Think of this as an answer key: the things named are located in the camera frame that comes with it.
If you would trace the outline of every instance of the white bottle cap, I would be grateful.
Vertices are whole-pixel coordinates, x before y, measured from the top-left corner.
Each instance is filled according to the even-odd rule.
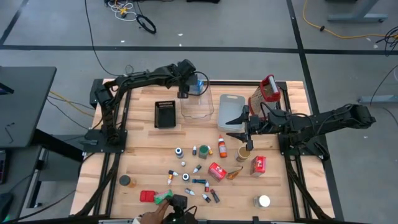
[[[262,206],[262,207],[268,207],[270,203],[271,203],[271,200],[269,199],[268,196],[266,196],[266,195],[261,195],[261,196],[259,197],[259,204],[260,204],[260,206]]]

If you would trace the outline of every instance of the human hand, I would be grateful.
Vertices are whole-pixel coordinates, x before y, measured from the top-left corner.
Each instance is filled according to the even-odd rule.
[[[169,207],[170,202],[168,200],[163,200],[162,203],[160,203],[159,207],[157,207],[157,210],[154,212],[147,212],[145,213],[142,218],[140,223],[141,224],[161,224],[162,220],[164,218],[164,214]]]

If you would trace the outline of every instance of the clear plastic container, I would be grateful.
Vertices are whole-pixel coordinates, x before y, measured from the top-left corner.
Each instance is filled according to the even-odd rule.
[[[200,94],[205,91],[208,82],[205,76],[198,74],[198,84],[190,87],[190,94]],[[180,99],[181,114],[188,121],[210,120],[214,112],[210,84],[206,92],[200,96],[190,95],[187,99]]]
[[[246,100],[243,96],[222,94],[220,96],[220,108],[218,110],[217,125],[220,131],[238,133],[244,124],[225,124],[240,117]]]

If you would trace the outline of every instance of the gray plastic container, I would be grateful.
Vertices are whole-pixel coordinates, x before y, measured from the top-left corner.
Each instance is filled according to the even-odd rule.
[[[240,117],[246,99],[243,96],[222,94],[220,96],[220,107],[218,110],[217,125],[220,131],[241,132],[244,124],[227,125],[228,121]]]

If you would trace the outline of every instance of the yellow cable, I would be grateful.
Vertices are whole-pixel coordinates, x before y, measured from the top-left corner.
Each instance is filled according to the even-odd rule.
[[[313,26],[313,27],[315,27],[315,28],[321,29],[320,26],[315,25],[315,24],[312,24],[311,22],[309,22],[309,21],[305,18],[305,11],[306,11],[306,9],[307,9],[307,3],[308,3],[308,0],[305,0],[304,8],[303,8],[303,19],[304,19],[304,21],[305,21],[307,24],[309,24],[309,25],[311,25],[311,26]],[[338,35],[338,34],[336,34],[335,32],[333,32],[333,31],[331,31],[331,30],[328,30],[328,29],[324,29],[323,31],[326,31],[326,32],[328,32],[329,34],[334,35],[335,37],[338,37],[338,38],[341,38],[341,39],[355,39],[355,38],[362,38],[362,37],[369,37],[369,36],[373,36],[373,37],[385,37],[385,36],[386,36],[385,34],[364,34],[364,35],[355,35],[355,36],[343,36],[343,35]]]
[[[78,111],[81,112],[82,114],[85,114],[85,115],[94,117],[93,115],[91,115],[91,114],[89,114],[89,113],[87,113],[87,112],[85,112],[85,111],[82,111],[82,110],[79,109],[77,106],[73,105],[73,103],[71,103],[69,100],[65,99],[65,97],[59,95],[58,93],[53,92],[53,91],[51,91],[51,90],[50,90],[50,93],[51,93],[51,94],[54,94],[55,96],[57,96],[57,97],[59,97],[59,98],[61,98],[61,99],[63,99],[63,100],[65,100],[65,102],[67,102],[70,106],[72,106],[74,109],[78,110]]]

